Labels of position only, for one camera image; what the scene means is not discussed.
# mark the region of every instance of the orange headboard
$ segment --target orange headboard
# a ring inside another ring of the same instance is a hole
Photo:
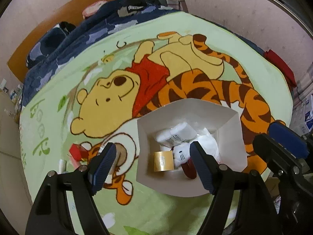
[[[76,26],[83,21],[82,12],[90,4],[98,0],[71,0],[57,9],[49,18],[42,21],[18,46],[7,65],[13,74],[24,82],[28,71],[26,57],[38,40],[53,26],[61,21],[67,21]]]

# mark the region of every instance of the metal bolt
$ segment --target metal bolt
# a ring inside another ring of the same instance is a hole
[[[294,166],[294,167],[293,167],[293,171],[294,171],[294,173],[295,173],[296,175],[298,175],[298,174],[300,173],[300,169],[299,169],[298,166]]]
[[[255,169],[253,169],[251,171],[251,174],[254,176],[254,177],[257,177],[259,175],[258,171],[256,171]]]
[[[54,170],[51,170],[48,172],[48,177],[53,177],[56,174],[56,172]]]
[[[82,171],[82,172],[85,171],[85,170],[87,170],[87,165],[81,165],[81,166],[79,166],[79,167],[78,167],[78,170],[79,170],[79,171]]]
[[[220,170],[227,170],[228,167],[225,164],[221,164],[221,165],[219,165],[219,169]]]

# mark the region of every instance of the red folded cloth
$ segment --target red folded cloth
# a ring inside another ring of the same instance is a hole
[[[273,50],[264,52],[264,58],[275,65],[286,78],[292,87],[296,87],[295,76],[289,66]]]

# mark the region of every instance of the white bottle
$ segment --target white bottle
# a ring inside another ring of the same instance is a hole
[[[197,132],[187,122],[180,123],[172,129],[159,132],[155,139],[166,147],[175,147],[183,142],[194,139]]]

